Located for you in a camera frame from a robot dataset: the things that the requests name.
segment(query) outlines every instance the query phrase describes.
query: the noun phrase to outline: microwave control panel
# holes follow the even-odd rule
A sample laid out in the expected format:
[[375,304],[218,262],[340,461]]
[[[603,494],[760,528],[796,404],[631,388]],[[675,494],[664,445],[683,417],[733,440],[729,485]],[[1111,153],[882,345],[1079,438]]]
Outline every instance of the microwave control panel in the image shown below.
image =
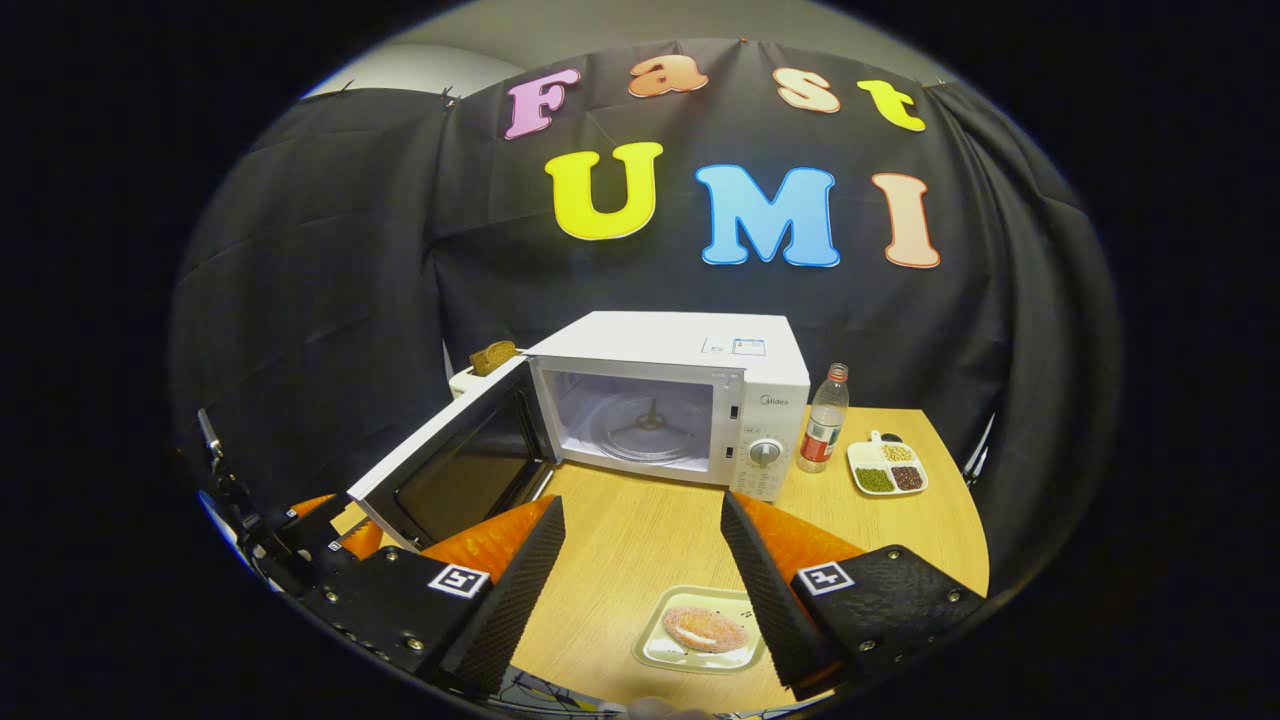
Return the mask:
[[804,430],[808,400],[808,384],[744,387],[730,489],[771,502],[778,498]]

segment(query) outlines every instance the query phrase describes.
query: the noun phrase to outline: bread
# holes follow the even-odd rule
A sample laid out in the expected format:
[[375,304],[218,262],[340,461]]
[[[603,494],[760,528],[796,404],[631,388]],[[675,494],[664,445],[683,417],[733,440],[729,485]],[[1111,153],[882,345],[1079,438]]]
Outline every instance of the bread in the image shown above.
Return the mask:
[[471,354],[471,370],[483,378],[515,356],[516,343],[509,340],[498,341],[480,352]]
[[719,612],[703,607],[672,607],[662,626],[680,644],[703,652],[728,652],[746,644],[746,630]]

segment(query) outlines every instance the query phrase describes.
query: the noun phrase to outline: wall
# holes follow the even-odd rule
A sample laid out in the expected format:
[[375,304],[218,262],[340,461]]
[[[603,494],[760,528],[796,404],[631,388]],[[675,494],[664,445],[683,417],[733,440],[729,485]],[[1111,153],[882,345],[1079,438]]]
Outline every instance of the wall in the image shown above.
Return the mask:
[[335,72],[303,97],[335,92],[347,82],[352,90],[392,87],[440,92],[453,86],[449,95],[466,97],[522,72],[524,68],[511,63],[457,47],[417,42],[383,45]]

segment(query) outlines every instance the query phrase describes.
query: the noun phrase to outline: microwave dial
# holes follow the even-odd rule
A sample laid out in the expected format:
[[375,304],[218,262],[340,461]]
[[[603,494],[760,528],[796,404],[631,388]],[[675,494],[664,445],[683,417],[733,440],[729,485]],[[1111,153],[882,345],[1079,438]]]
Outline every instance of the microwave dial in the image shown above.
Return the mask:
[[778,457],[782,457],[782,443],[776,439],[758,439],[748,447],[746,456],[751,459],[751,462],[768,468]]

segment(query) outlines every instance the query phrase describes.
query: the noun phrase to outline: hand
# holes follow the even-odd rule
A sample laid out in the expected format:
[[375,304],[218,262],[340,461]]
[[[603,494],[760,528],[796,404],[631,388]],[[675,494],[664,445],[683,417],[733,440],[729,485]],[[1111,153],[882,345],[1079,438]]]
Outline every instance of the hand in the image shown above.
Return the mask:
[[617,715],[614,720],[716,720],[709,712],[701,710],[681,710],[660,697],[641,697],[627,703],[627,711]]

